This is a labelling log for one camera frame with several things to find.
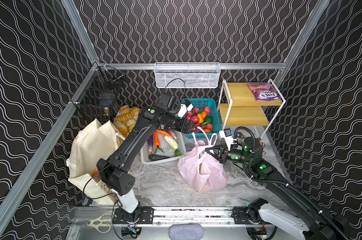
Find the white plastic vegetable basket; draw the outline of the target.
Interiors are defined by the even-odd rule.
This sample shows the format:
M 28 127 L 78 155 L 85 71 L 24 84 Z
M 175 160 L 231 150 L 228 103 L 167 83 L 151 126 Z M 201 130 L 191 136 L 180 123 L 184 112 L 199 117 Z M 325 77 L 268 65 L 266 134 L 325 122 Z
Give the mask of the white plastic vegetable basket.
M 166 162 L 171 162 L 171 161 L 176 161 L 179 158 L 181 158 L 181 156 L 183 156 L 186 153 L 186 148 L 185 148 L 185 144 L 184 144 L 184 140 L 183 140 L 183 136 L 182 133 L 175 131 L 176 135 L 177 135 L 177 142 L 179 145 L 178 150 L 173 150 L 170 145 L 165 141 L 164 143 L 164 147 L 163 147 L 163 152 L 156 150 L 155 145 L 154 145 L 154 151 L 152 154 L 155 155 L 161 155 L 161 156 L 168 156 L 169 159 L 165 159 L 165 160 L 160 160 L 160 161 L 155 161 L 152 162 L 149 160 L 149 153 L 148 153 L 148 143 L 147 141 L 145 142 L 144 146 L 141 149 L 141 162 L 145 165 L 155 165 L 155 164 L 161 164 L 161 163 L 166 163 Z

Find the pink plastic grocery bag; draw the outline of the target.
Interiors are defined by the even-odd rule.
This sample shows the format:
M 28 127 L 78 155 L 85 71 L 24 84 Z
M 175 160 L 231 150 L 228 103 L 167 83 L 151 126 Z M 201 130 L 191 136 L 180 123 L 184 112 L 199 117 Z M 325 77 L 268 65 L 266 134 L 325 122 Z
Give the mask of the pink plastic grocery bag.
M 210 155 L 207 150 L 217 141 L 217 134 L 211 138 L 204 134 L 206 140 L 197 140 L 195 134 L 194 148 L 179 159 L 178 170 L 184 180 L 197 192 L 203 194 L 217 191 L 227 186 L 227 175 L 223 164 Z

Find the cream canvas tote bag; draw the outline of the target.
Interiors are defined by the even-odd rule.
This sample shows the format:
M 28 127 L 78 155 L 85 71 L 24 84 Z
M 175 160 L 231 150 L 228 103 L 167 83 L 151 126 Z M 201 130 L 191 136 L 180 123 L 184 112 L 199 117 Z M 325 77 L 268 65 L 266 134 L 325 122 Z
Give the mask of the cream canvas tote bag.
M 113 205 L 116 197 L 101 180 L 93 176 L 100 159 L 106 160 L 126 139 L 110 122 L 101 124 L 93 120 L 75 137 L 66 165 L 69 168 L 69 182 L 92 198 L 99 205 Z

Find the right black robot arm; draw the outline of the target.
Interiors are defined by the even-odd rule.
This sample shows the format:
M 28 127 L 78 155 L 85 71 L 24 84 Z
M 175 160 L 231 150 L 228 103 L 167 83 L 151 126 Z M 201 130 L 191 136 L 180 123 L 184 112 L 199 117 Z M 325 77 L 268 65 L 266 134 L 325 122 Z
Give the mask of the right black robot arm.
M 206 148 L 206 153 L 221 164 L 227 161 L 240 168 L 252 181 L 265 187 L 281 199 L 293 212 L 276 209 L 267 200 L 257 199 L 246 207 L 245 216 L 254 224 L 270 223 L 298 240 L 348 240 L 349 221 L 341 214 L 329 212 L 288 182 L 278 169 L 266 161 L 264 144 L 247 127 L 219 133 L 220 145 Z

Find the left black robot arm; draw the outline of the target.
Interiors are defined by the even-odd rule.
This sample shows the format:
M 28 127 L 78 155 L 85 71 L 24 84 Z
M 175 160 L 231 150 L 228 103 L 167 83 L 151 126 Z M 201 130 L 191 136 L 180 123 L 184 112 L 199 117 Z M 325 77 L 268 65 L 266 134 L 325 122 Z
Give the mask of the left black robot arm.
M 143 145 L 162 126 L 183 134 L 195 131 L 192 129 L 196 127 L 193 121 L 177 116 L 175 103 L 180 104 L 181 101 L 175 96 L 161 93 L 154 106 L 146 106 L 140 111 L 135 127 L 122 145 L 107 160 L 97 162 L 101 180 L 118 196 L 122 209 L 129 214 L 137 209 L 139 202 L 133 191 L 136 179 L 128 172 Z

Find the red apple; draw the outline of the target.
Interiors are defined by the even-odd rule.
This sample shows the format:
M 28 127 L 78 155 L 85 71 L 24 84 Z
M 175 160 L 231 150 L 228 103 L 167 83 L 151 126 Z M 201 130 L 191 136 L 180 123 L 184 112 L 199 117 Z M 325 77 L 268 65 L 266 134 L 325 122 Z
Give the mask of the red apple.
M 200 118 L 198 116 L 192 116 L 191 120 L 195 123 L 195 124 L 199 124 L 200 122 Z

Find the purple eggplant right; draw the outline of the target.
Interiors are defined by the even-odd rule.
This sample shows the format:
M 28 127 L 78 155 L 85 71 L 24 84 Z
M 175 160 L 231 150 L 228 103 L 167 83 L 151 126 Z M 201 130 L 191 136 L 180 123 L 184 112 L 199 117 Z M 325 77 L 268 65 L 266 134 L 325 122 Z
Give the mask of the purple eggplant right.
M 178 140 L 177 135 L 173 129 L 169 128 L 166 130 L 166 132 L 168 132 L 176 141 Z

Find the purple eggplant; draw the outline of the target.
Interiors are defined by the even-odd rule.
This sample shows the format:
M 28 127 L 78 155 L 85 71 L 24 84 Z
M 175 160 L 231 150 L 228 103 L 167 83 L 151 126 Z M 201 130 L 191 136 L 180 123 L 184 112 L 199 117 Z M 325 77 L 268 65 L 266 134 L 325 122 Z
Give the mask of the purple eggplant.
M 166 132 L 168 132 L 176 141 L 178 140 L 177 135 L 173 129 L 169 128 L 166 130 Z
M 148 143 L 148 153 L 150 155 L 154 151 L 154 137 L 150 136 L 147 140 L 147 143 Z

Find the yellow pepper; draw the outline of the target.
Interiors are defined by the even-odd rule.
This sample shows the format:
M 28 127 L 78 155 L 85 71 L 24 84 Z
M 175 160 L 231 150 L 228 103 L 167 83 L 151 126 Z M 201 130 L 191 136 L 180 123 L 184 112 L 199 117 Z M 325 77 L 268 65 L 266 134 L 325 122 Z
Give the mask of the yellow pepper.
M 198 117 L 198 119 L 199 119 L 199 124 L 201 124 L 201 123 L 203 123 L 204 122 L 204 119 L 203 119 L 203 117 L 202 117 L 202 114 L 197 114 L 197 117 Z

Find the white green corn cob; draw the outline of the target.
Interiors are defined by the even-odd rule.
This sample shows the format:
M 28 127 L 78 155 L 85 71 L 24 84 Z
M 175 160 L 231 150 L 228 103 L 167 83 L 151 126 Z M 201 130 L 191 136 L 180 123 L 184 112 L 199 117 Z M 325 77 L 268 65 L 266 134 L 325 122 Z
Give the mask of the white green corn cob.
M 177 150 L 179 148 L 178 142 L 174 138 L 167 135 L 164 138 L 173 150 Z

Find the green round fruit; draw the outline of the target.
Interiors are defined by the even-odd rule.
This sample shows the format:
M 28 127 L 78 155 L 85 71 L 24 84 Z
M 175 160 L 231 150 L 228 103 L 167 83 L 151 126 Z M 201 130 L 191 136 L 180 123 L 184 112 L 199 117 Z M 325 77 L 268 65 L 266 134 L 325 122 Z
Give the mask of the green round fruit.
M 212 116 L 206 116 L 205 118 L 204 118 L 204 122 L 203 122 L 204 124 L 212 124 L 213 123 L 213 118 L 212 118 Z

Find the teal plastic fruit basket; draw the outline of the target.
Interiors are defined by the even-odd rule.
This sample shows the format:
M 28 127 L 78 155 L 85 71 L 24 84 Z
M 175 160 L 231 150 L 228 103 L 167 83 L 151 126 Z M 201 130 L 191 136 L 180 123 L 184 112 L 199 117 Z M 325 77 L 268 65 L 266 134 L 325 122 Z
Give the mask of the teal plastic fruit basket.
M 209 137 L 212 134 L 219 134 L 219 131 L 221 131 L 221 123 L 215 100 L 201 98 L 188 100 L 191 109 L 187 110 L 185 117 L 203 129 L 203 131 L 198 130 L 195 136 L 197 138 L 203 138 L 204 133 Z

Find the orange carrot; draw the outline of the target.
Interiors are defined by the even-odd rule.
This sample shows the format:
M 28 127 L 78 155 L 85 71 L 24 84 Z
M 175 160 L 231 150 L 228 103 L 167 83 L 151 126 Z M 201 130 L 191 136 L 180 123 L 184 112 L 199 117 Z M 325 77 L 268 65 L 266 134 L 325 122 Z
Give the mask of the orange carrot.
M 163 152 L 163 147 L 165 146 L 164 143 L 165 143 L 165 137 L 171 137 L 172 136 L 167 133 L 165 130 L 157 130 L 155 133 L 154 133 L 154 145 L 155 145 L 155 148 L 156 150 L 159 150 L 161 152 Z

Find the purple eggplant left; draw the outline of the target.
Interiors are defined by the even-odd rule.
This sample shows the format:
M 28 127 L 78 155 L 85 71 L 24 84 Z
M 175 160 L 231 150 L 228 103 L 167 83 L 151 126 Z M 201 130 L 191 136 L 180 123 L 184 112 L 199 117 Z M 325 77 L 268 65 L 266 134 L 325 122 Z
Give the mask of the purple eggplant left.
M 147 140 L 147 143 L 148 143 L 148 153 L 150 155 L 154 151 L 154 137 L 150 136 Z

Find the dark cucumber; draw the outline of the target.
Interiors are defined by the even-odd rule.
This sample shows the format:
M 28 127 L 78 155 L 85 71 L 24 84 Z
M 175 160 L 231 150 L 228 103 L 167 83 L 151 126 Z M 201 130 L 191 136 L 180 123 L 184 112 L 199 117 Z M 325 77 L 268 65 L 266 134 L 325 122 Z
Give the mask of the dark cucumber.
M 169 159 L 169 157 L 168 156 L 155 155 L 155 154 L 150 154 L 149 155 L 149 160 L 152 161 L 152 162 L 165 160 L 165 159 Z

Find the bun back right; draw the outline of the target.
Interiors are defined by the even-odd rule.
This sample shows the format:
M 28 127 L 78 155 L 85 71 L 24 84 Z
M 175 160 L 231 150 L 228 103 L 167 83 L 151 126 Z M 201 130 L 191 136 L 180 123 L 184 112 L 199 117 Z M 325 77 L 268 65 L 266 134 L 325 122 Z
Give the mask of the bun back right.
M 140 113 L 141 109 L 138 108 L 138 107 L 133 107 L 131 108 L 131 113 L 134 115 L 134 116 L 138 116 L 139 113 Z

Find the white wooden two-tier shelf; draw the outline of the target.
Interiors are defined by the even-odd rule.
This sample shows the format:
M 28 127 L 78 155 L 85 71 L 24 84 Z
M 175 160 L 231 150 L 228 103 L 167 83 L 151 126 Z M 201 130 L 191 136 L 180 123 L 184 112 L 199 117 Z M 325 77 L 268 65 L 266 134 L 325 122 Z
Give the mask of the white wooden two-tier shelf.
M 281 112 L 286 100 L 272 79 L 268 80 L 278 100 L 256 100 L 249 83 L 222 82 L 217 110 L 222 119 L 222 128 L 234 126 L 254 126 L 259 138 L 264 138 L 267 131 Z

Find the small white bun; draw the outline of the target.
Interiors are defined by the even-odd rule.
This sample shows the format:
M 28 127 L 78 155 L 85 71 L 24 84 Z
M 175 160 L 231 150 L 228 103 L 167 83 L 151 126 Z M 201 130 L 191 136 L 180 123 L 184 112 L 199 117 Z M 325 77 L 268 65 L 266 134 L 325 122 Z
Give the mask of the small white bun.
M 128 119 L 125 124 L 130 127 L 131 125 L 135 125 L 136 122 L 137 121 L 135 119 Z

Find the striped long bread back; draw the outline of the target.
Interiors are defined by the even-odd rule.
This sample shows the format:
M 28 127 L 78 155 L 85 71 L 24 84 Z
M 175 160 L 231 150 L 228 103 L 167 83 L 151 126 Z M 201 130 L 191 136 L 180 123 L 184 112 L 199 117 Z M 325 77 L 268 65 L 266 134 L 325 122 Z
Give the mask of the striped long bread back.
M 125 113 L 114 117 L 114 122 L 126 123 L 128 120 L 133 119 L 134 115 L 132 113 Z

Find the twisted bun back left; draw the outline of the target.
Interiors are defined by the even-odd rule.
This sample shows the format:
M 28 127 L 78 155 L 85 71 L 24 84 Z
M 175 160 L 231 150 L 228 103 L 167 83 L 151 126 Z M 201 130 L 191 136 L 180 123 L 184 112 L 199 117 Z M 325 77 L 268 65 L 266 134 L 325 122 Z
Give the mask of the twisted bun back left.
M 128 105 L 124 105 L 122 107 L 120 107 L 119 109 L 119 114 L 120 115 L 124 115 L 130 112 L 130 107 Z

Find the purple Fox's candy bag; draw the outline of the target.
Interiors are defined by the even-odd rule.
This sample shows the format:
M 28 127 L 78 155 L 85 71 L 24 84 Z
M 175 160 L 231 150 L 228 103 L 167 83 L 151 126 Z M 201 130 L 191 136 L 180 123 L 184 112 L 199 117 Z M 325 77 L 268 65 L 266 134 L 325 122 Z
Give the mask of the purple Fox's candy bag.
M 280 95 L 271 83 L 250 83 L 248 86 L 256 101 L 270 102 L 281 99 Z

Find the grey foam pad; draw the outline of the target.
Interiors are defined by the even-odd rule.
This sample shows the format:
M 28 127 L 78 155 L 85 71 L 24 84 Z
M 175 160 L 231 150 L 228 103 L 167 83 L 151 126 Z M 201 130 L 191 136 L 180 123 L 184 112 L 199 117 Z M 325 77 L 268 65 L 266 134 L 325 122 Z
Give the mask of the grey foam pad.
M 201 240 L 203 236 L 203 227 L 200 224 L 172 225 L 169 228 L 171 240 Z

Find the metal base rail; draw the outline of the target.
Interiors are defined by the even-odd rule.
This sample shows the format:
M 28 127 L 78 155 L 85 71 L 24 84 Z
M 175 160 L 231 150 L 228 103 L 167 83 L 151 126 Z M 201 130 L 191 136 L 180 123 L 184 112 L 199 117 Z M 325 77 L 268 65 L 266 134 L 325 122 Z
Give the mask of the metal base rail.
M 132 214 L 115 210 L 113 224 L 139 227 L 170 227 L 178 224 L 200 224 L 204 227 L 261 227 L 268 222 L 255 224 L 246 215 L 247 207 L 140 207 L 135 222 Z

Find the cream handled scissors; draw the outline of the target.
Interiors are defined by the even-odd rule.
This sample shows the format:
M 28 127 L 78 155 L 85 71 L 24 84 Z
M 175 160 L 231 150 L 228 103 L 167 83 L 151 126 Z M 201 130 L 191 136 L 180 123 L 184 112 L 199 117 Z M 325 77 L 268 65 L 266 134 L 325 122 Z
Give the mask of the cream handled scissors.
M 88 220 L 86 225 L 96 229 L 101 234 L 108 233 L 112 229 L 112 214 L 105 213 L 95 219 Z

